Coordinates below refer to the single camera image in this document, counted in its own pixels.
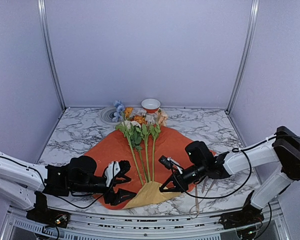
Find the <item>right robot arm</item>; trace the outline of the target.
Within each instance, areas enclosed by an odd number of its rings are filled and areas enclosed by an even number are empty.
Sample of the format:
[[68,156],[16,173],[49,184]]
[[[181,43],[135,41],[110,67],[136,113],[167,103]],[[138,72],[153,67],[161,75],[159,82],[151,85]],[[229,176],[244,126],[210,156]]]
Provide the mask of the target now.
[[244,170],[277,163],[275,171],[262,185],[247,197],[237,219],[242,224],[253,220],[273,198],[284,192],[294,181],[300,181],[300,136],[285,126],[266,139],[245,147],[213,155],[203,141],[193,141],[185,147],[192,163],[181,167],[172,158],[162,156],[159,162],[171,171],[170,177],[160,186],[162,193],[188,192],[189,185],[205,177],[226,179]]

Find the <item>pink fake flower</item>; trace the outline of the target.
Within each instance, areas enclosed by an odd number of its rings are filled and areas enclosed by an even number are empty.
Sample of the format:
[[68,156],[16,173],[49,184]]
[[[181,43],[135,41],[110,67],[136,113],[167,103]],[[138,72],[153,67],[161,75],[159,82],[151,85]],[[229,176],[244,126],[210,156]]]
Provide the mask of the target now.
[[120,131],[126,138],[134,167],[139,181],[143,186],[145,183],[148,183],[150,179],[142,156],[143,147],[141,146],[141,143],[144,140],[142,126],[137,121],[124,120],[115,126],[115,130]]
[[167,125],[168,115],[164,110],[159,108],[156,112],[156,119],[154,123],[149,126],[150,134],[152,136],[152,173],[151,180],[155,181],[155,150],[156,150],[156,141],[159,138],[161,133],[161,127],[165,127]]

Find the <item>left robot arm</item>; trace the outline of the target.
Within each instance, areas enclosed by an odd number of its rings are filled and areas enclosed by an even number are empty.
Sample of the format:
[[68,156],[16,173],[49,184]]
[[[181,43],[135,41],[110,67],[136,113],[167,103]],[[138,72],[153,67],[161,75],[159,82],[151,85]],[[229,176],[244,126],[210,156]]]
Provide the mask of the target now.
[[66,198],[100,195],[106,204],[117,206],[133,199],[135,192],[114,188],[131,181],[127,160],[112,161],[102,176],[96,176],[96,161],[87,155],[73,157],[61,166],[33,164],[0,151],[0,192],[25,210],[34,208],[36,192]]

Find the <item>orange wrapping paper sheet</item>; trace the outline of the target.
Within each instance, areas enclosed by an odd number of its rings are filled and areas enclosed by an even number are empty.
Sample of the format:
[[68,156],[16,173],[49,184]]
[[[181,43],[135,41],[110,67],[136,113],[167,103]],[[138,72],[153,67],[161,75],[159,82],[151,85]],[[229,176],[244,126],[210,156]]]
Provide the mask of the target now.
[[124,189],[137,195],[116,206],[107,204],[103,197],[98,202],[109,210],[121,210],[159,204],[180,196],[179,192],[160,192],[159,187],[168,179],[171,172],[159,163],[159,158],[171,157],[183,168],[188,168],[192,162],[185,148],[190,143],[192,143],[190,138],[173,128],[163,126],[155,141],[152,138],[148,139],[148,150],[137,153],[136,150],[130,149],[128,140],[121,131],[111,132],[85,155],[96,162],[97,168],[94,173],[96,176],[101,176],[113,161],[129,161],[131,168],[127,176],[131,181],[115,186],[114,190]]

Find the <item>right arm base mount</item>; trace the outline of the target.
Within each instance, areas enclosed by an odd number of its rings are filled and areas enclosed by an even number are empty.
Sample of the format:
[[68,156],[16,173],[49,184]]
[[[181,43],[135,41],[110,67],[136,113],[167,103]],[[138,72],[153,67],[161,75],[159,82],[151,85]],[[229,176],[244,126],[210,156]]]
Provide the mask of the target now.
[[265,218],[262,210],[251,204],[251,198],[254,190],[247,196],[241,210],[223,213],[218,220],[225,230],[243,227],[246,225],[262,222]]

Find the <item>blue fake flower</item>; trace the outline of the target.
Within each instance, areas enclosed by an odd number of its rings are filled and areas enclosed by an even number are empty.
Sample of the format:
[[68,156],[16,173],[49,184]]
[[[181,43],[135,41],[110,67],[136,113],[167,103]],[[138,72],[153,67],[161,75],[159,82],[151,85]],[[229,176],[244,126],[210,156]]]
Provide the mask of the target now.
[[[113,106],[117,107],[118,105],[124,105],[120,100],[115,100],[113,103]],[[115,127],[116,130],[119,130],[120,132],[122,132],[122,134],[124,135],[124,137],[126,138],[131,154],[132,154],[132,158],[133,158],[133,162],[134,162],[134,166],[135,169],[137,171],[138,177],[139,177],[139,181],[141,183],[141,185],[144,185],[144,180],[142,177],[142,174],[140,172],[140,168],[136,159],[136,155],[135,155],[135,151],[133,148],[133,144],[132,144],[132,136],[134,134],[134,127],[131,123],[131,121],[129,120],[125,120],[125,116],[123,115],[123,120]]]

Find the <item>orange fake flower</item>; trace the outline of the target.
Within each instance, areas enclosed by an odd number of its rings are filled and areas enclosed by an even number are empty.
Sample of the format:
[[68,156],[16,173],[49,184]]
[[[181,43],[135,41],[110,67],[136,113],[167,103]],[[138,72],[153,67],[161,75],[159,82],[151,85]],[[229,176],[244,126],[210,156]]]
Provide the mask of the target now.
[[124,119],[129,121],[136,121],[140,125],[146,124],[146,111],[144,109],[134,109],[133,107],[126,107],[124,110]]

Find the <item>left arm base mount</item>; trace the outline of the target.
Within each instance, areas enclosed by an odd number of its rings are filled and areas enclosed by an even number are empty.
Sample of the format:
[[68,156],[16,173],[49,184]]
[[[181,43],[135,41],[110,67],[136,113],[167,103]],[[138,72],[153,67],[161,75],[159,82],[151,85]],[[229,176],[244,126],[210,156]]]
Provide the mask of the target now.
[[49,208],[47,197],[43,193],[35,191],[34,194],[35,203],[33,209],[27,211],[26,218],[50,227],[66,228],[70,220],[70,214],[66,211]]

